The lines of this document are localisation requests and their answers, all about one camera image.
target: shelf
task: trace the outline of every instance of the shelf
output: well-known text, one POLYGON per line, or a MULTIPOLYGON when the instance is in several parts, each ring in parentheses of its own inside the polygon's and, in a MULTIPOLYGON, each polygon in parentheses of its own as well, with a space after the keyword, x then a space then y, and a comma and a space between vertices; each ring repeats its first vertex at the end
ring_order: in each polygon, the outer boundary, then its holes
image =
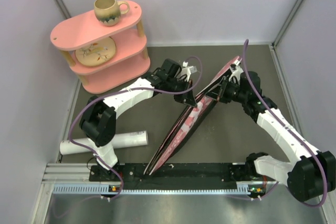
POLYGON ((121 15, 115 26, 104 26, 95 17, 94 11, 80 14, 59 23, 51 32, 50 40, 60 50, 72 51, 99 41, 136 25, 141 19, 141 7, 127 0, 130 11, 121 15))
POLYGON ((104 93, 146 73, 150 64, 149 57, 145 59, 143 53, 137 54, 117 65, 87 76, 89 84, 83 87, 92 94, 104 93))
POLYGON ((145 49, 147 43, 146 36, 139 37, 138 31, 136 29, 122 31, 121 33, 112 35, 111 38, 116 43, 117 48, 117 51, 111 60, 96 67, 86 67, 79 63, 75 56, 75 52, 73 52, 71 56, 76 62, 76 65, 70 67, 71 70, 82 76, 96 73, 142 52, 145 49))

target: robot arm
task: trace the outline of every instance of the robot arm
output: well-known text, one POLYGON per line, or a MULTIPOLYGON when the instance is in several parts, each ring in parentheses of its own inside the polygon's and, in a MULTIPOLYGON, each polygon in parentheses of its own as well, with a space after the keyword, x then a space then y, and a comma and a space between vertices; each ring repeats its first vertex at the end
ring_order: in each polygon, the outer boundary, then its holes
POLYGON ((328 191, 334 190, 335 157, 330 152, 322 153, 309 144, 285 120, 276 104, 268 97, 262 96, 260 78, 257 73, 249 71, 254 86, 285 126, 282 126, 256 97, 239 63, 231 65, 230 70, 228 75, 223 76, 221 82, 207 93, 207 96, 223 103, 231 101, 241 103, 245 113, 273 138, 289 159, 287 163, 274 159, 266 153, 253 153, 246 158, 245 172, 251 176, 266 175, 279 181, 286 185, 291 194, 301 202, 321 195, 323 183, 317 164, 302 144, 289 133, 290 129, 308 145, 321 162, 327 177, 328 191))
MULTIPOLYGON (((136 82, 124 88, 157 89, 169 92, 181 92, 192 86, 191 74, 195 73, 195 66, 188 66, 184 62, 182 67, 175 61, 166 59, 162 67, 154 72, 147 72, 136 82)), ((133 90, 131 92, 113 95, 91 106, 82 116, 79 126, 92 141, 92 146, 97 155, 109 166, 113 167, 118 158, 114 153, 111 140, 116 133, 116 120, 126 110, 139 102, 157 95, 153 90, 133 90)), ((174 100, 190 106, 196 106, 192 91, 184 94, 174 95, 174 100)), ((103 163, 98 163, 106 170, 109 170, 103 163)))

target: green and beige mug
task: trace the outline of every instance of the green and beige mug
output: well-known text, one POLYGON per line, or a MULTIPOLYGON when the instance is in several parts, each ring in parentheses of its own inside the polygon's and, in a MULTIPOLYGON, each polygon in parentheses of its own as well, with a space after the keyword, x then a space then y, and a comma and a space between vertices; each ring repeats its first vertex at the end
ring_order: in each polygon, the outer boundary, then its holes
POLYGON ((122 14, 128 13, 130 5, 126 1, 96 0, 94 11, 97 20, 105 26, 114 26, 119 22, 122 14), (120 5, 127 5, 126 10, 120 10, 120 5))

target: decorative plate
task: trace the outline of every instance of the decorative plate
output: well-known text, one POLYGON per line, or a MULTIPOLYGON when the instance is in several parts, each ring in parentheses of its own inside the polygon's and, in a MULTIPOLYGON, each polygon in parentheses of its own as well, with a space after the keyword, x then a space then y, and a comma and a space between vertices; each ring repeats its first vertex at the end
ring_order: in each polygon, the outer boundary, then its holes
POLYGON ((77 49, 75 55, 78 61, 84 66, 95 67, 112 59, 116 54, 115 51, 115 42, 112 38, 108 37, 89 46, 77 49))

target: mug handle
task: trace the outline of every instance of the mug handle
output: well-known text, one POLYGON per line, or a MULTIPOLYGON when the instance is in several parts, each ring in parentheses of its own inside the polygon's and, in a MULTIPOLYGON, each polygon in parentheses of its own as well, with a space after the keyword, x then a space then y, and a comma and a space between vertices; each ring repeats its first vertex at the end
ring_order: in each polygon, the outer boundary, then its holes
POLYGON ((127 9, 126 10, 121 10, 121 14, 126 14, 128 13, 128 11, 130 10, 130 5, 126 2, 126 1, 118 1, 118 5, 119 7, 124 4, 124 5, 127 5, 127 9))

